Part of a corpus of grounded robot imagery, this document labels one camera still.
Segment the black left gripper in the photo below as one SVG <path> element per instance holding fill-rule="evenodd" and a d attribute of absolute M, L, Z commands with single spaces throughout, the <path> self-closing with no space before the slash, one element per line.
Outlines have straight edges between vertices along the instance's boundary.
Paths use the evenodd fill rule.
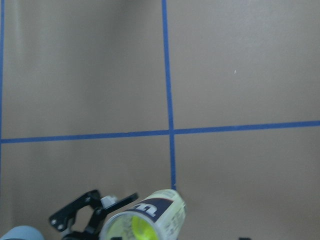
<path fill-rule="evenodd" d="M 94 189 L 84 193 L 52 214 L 48 221 L 53 228 L 62 232 L 62 240 L 98 240 L 107 216 L 136 201 L 138 198 L 139 195 L 135 192 L 108 207 L 103 207 L 101 194 L 97 189 Z M 84 231 L 69 231 L 75 224 L 78 211 L 88 206 L 94 211 Z"/>

